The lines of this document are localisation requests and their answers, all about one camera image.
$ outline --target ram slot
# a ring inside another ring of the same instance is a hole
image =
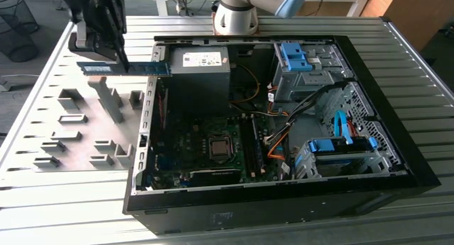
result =
[[[265,161],[254,118],[241,119],[241,136],[247,175],[255,178],[265,173]]]

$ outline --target sticker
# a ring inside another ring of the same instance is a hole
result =
[[[318,57],[315,58],[307,58],[307,61],[310,61],[310,63],[322,63],[321,59]]]
[[[96,72],[107,72],[107,71],[113,71],[110,66],[84,66],[84,70],[86,71],[96,71]]]
[[[269,101],[273,103],[275,102],[275,94],[269,93]]]
[[[183,67],[221,66],[221,52],[185,53]]]
[[[282,168],[282,170],[283,170],[287,174],[290,174],[290,167],[289,167],[289,165],[287,165],[285,162],[282,162],[281,168]]]
[[[213,225],[227,224],[233,218],[233,212],[210,214],[210,222]]]

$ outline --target yellow wire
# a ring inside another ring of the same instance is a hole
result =
[[[255,96],[258,95],[259,91],[261,91],[261,84],[258,82],[258,79],[257,79],[257,76],[254,75],[253,71],[250,71],[249,68],[246,68],[245,65],[242,64],[237,64],[237,66],[241,66],[247,72],[249,74],[253,76],[254,80],[255,80],[255,83],[257,83],[257,89],[255,89],[255,94],[247,98],[247,99],[242,99],[242,100],[233,100],[231,103],[245,103],[247,102],[249,100],[253,100],[255,98]]]
[[[277,149],[279,143],[282,142],[282,140],[285,139],[285,137],[287,136],[287,134],[289,134],[289,131],[282,135],[282,137],[279,138],[278,142],[277,142],[275,145],[273,146],[273,148],[271,148],[271,150],[270,150],[270,152],[269,152],[269,157],[273,156],[273,151],[275,151],[275,149]]]
[[[273,114],[273,115],[278,115],[278,114],[279,114],[279,112],[273,112],[273,111],[271,111],[271,103],[269,104],[269,113]],[[282,112],[282,114],[283,114],[285,116],[289,116],[289,113],[285,112],[285,111]]]

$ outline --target cpu socket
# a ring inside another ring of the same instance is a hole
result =
[[[210,159],[218,164],[226,163],[233,155],[233,140],[230,136],[215,136],[209,139]]]

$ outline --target blue plastic latch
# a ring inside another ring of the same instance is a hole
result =
[[[374,137],[369,138],[369,143],[370,143],[373,149],[378,149],[378,143],[377,143],[377,140],[376,140]]]
[[[309,64],[305,54],[298,43],[282,43],[282,55],[289,64],[289,71],[311,71],[313,65]]]
[[[325,152],[325,151],[334,151],[334,145],[330,139],[326,140],[314,140],[314,143],[317,145],[317,151]]]
[[[297,159],[297,162],[295,162],[295,166],[298,166],[299,162],[303,160],[303,156],[299,155],[298,159]]]
[[[337,111],[334,115],[334,136],[342,136],[348,140],[348,144],[353,144],[354,141],[350,137],[349,125],[348,125],[348,114],[344,111]]]
[[[314,141],[310,142],[310,148],[311,148],[311,152],[317,152],[317,146]]]

